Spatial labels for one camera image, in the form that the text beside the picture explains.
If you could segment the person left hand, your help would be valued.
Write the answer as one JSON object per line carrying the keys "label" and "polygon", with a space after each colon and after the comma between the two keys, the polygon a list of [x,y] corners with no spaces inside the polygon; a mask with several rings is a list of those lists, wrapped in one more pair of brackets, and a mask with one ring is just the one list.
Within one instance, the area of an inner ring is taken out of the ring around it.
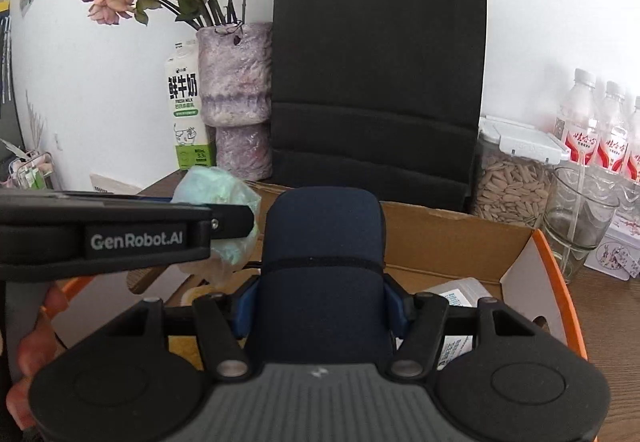
{"label": "person left hand", "polygon": [[34,329],[25,336],[17,349],[17,365],[23,378],[6,395],[6,409],[12,416],[17,427],[22,431],[35,425],[34,418],[28,405],[28,391],[32,378],[55,358],[58,344],[51,325],[49,314],[56,315],[68,308],[68,301],[64,292],[53,284],[40,307],[38,321]]}

